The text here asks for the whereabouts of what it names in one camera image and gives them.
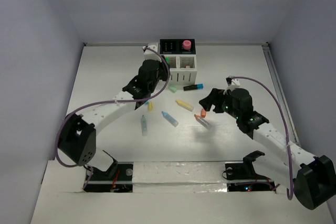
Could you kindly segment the black blue capped highlighter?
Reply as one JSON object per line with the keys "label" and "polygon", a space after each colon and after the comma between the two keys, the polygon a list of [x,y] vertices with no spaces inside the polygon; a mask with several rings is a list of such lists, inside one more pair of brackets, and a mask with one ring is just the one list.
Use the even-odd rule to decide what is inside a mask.
{"label": "black blue capped highlighter", "polygon": [[193,84],[193,85],[189,85],[189,86],[184,86],[183,87],[183,90],[184,91],[192,91],[192,90],[200,90],[200,89],[203,89],[204,86],[202,83],[200,84]]}

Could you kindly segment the pink capped glue bottle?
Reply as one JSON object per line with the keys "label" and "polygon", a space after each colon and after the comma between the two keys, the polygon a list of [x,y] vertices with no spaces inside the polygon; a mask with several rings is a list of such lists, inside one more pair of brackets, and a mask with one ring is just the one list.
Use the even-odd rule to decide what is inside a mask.
{"label": "pink capped glue bottle", "polygon": [[192,47],[192,42],[190,40],[184,40],[182,46],[184,50],[190,50]]}

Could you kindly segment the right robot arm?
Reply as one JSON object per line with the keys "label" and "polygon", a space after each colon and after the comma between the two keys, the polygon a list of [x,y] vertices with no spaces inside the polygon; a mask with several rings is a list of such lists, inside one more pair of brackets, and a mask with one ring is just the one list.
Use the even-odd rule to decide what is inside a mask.
{"label": "right robot arm", "polygon": [[291,143],[269,120],[254,110],[253,100],[246,89],[220,90],[213,88],[199,104],[205,111],[227,113],[236,120],[241,132],[276,155],[281,163],[275,168],[261,163],[289,194],[307,209],[314,210],[335,196],[335,169],[331,159],[311,154]]}

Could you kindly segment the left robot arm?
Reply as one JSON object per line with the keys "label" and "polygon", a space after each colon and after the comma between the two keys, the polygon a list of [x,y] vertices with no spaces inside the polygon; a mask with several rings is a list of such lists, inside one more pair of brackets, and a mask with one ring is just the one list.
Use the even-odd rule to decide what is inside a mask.
{"label": "left robot arm", "polygon": [[62,151],[74,164],[94,175],[111,179],[118,162],[107,152],[97,150],[97,135],[121,116],[133,112],[158,96],[154,90],[160,81],[168,82],[169,66],[165,59],[146,59],[138,74],[109,101],[84,105],[69,113],[56,136],[55,151]]}

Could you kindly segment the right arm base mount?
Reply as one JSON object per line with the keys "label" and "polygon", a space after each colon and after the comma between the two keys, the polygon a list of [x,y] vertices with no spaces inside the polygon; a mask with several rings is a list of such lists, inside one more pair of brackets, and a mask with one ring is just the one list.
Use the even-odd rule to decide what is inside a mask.
{"label": "right arm base mount", "polygon": [[228,162],[222,172],[222,178],[227,181],[229,192],[276,191],[277,186],[268,177],[255,172],[253,162],[264,156],[261,151],[246,155],[241,162]]}

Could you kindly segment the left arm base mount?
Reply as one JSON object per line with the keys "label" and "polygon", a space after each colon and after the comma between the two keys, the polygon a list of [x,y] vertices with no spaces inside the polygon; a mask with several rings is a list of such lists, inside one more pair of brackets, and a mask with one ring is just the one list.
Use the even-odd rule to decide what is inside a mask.
{"label": "left arm base mount", "polygon": [[97,150],[85,165],[83,190],[87,193],[133,192],[133,162],[118,162],[104,150]]}

